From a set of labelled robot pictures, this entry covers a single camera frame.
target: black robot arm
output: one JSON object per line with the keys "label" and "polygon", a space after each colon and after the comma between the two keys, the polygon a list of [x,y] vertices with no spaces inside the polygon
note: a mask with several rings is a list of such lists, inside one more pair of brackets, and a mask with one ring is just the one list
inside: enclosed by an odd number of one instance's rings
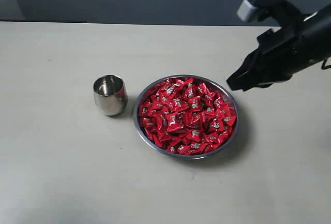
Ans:
{"label": "black robot arm", "polygon": [[245,22],[272,17],[281,29],[257,37],[259,47],[227,79],[232,90],[269,87],[321,61],[322,69],[331,67],[331,4],[303,14],[287,0],[244,0],[237,14]]}

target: metal bowl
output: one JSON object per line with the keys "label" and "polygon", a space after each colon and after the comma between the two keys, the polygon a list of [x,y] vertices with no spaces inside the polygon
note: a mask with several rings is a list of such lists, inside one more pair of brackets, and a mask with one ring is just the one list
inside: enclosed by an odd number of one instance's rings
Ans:
{"label": "metal bowl", "polygon": [[[172,78],[172,79],[181,79],[183,81],[187,80],[188,78],[194,78],[194,84],[198,85],[201,83],[205,83],[206,86],[208,88],[210,88],[213,92],[219,92],[224,100],[224,102],[226,102],[231,110],[232,114],[236,114],[237,115],[237,119],[236,122],[234,124],[234,132],[232,133],[232,135],[230,136],[230,138],[223,144],[221,145],[219,148],[217,148],[216,150],[213,150],[209,153],[204,153],[204,154],[198,154],[198,155],[181,155],[181,154],[174,154],[174,153],[170,153],[160,147],[158,147],[157,145],[155,145],[151,140],[149,140],[147,138],[147,136],[144,133],[144,130],[140,127],[139,124],[139,117],[138,117],[138,112],[139,112],[139,106],[141,103],[143,103],[150,95],[154,94],[158,87],[159,84],[164,82],[165,80],[167,80],[168,78]],[[239,132],[239,121],[240,121],[240,116],[239,116],[239,108],[238,105],[236,103],[236,101],[234,100],[234,98],[230,95],[230,93],[225,90],[221,85],[207,79],[207,78],[202,78],[202,77],[198,77],[198,76],[192,76],[192,75],[174,75],[174,76],[169,76],[169,77],[165,77],[165,78],[161,78],[157,81],[155,81],[154,83],[151,83],[149,86],[147,86],[142,93],[140,93],[140,95],[138,96],[136,103],[134,105],[134,110],[133,110],[133,121],[134,121],[134,125],[139,133],[139,135],[141,136],[141,138],[153,149],[157,150],[160,153],[175,157],[175,158],[183,158],[183,159],[199,159],[199,158],[205,158],[208,156],[211,156],[213,154],[216,154],[218,152],[220,152],[221,150],[225,149],[236,137],[236,135]]]}

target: table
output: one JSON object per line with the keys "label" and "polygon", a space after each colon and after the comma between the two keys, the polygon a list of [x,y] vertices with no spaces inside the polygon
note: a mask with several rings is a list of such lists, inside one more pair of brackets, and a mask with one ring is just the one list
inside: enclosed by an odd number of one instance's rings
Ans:
{"label": "table", "polygon": [[[328,223],[331,71],[232,92],[242,129],[229,148],[183,161],[146,145],[134,100],[172,74],[225,80],[268,27],[0,23],[0,222]],[[92,84],[126,83],[100,114]]]}

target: metal cup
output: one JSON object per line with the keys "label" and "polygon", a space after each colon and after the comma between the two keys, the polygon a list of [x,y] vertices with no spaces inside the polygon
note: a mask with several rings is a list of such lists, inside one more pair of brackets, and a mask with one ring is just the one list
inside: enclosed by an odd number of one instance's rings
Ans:
{"label": "metal cup", "polygon": [[93,85],[94,101],[105,115],[117,115],[124,111],[128,96],[122,78],[106,75],[97,79]]}

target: red candy wrapper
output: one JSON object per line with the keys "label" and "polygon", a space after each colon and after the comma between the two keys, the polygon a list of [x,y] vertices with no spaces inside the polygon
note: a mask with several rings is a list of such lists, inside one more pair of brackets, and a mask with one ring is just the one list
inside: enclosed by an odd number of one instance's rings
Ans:
{"label": "red candy wrapper", "polygon": [[147,91],[139,123],[148,139],[170,153],[209,153],[233,133],[236,115],[204,83],[168,79]]}

